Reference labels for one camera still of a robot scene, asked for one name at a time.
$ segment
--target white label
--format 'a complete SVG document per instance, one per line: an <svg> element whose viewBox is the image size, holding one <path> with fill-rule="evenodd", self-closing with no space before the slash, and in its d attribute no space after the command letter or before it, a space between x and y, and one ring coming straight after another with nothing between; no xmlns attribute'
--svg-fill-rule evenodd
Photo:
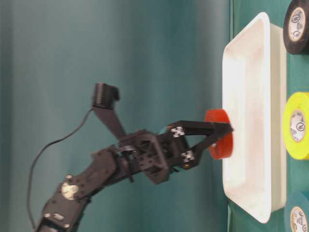
<svg viewBox="0 0 309 232"><path fill-rule="evenodd" d="M298 41L303 32L306 23L305 12L303 8L297 7L290 18L289 22L289 36L292 41Z"/></svg>
<svg viewBox="0 0 309 232"><path fill-rule="evenodd" d="M291 116L290 133L295 142L300 142L305 136L306 122L300 110L295 110Z"/></svg>
<svg viewBox="0 0 309 232"><path fill-rule="evenodd" d="M77 185L69 185L67 182L64 182L62 184L61 193L66 199L73 201L74 194L77 192L78 192Z"/></svg>
<svg viewBox="0 0 309 232"><path fill-rule="evenodd" d="M291 210L291 229L292 232L307 232L308 224L305 212L298 206Z"/></svg>

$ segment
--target tape label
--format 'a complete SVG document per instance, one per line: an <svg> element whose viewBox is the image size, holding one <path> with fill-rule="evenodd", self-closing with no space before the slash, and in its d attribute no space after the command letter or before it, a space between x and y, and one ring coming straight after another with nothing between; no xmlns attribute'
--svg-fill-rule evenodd
<svg viewBox="0 0 309 232"><path fill-rule="evenodd" d="M305 212L298 206L291 210L291 229L292 232L307 232L308 223Z"/></svg>
<svg viewBox="0 0 309 232"><path fill-rule="evenodd" d="M293 11L289 22L289 36L292 41L298 41L305 28L306 16L303 8L297 7Z"/></svg>
<svg viewBox="0 0 309 232"><path fill-rule="evenodd" d="M300 142L306 134L305 117L300 110L295 110L291 116L290 133L295 142Z"/></svg>

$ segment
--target teal background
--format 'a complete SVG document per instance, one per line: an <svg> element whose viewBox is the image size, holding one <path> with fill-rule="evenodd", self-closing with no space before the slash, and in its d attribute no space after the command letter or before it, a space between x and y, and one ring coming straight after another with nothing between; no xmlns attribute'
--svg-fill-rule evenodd
<svg viewBox="0 0 309 232"><path fill-rule="evenodd" d="M237 35L258 13L266 12L270 22L283 27L284 17L290 0L233 0L233 32ZM287 53L287 98L298 91L309 91L309 57L304 55L290 55ZM294 191L309 191L307 184L309 161L294 160L287 154L287 191L288 198ZM244 212L232 201L230 232L283 232L284 209L271 215L267 224L261 224Z"/></svg>
<svg viewBox="0 0 309 232"><path fill-rule="evenodd" d="M31 231L30 164L80 123L95 82L120 88L126 131L160 131L221 107L229 19L228 0L0 0L0 231ZM36 221L64 176L113 143L92 115L44 153L33 185ZM208 153L159 186L135 179L95 196L79 231L226 231L221 162Z"/></svg>

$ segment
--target teal tape roll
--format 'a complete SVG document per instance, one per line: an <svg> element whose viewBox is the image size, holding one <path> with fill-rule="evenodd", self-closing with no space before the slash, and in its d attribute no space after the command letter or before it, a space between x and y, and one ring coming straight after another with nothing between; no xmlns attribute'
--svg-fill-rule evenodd
<svg viewBox="0 0 309 232"><path fill-rule="evenodd" d="M308 232L309 192L294 192L284 209L286 232Z"/></svg>

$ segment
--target black tape roll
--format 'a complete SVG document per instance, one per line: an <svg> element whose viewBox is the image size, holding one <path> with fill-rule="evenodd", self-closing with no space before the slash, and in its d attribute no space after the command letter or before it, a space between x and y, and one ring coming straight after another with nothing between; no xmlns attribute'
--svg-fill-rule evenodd
<svg viewBox="0 0 309 232"><path fill-rule="evenodd" d="M291 54L309 54L309 0L292 0L285 15L283 40Z"/></svg>

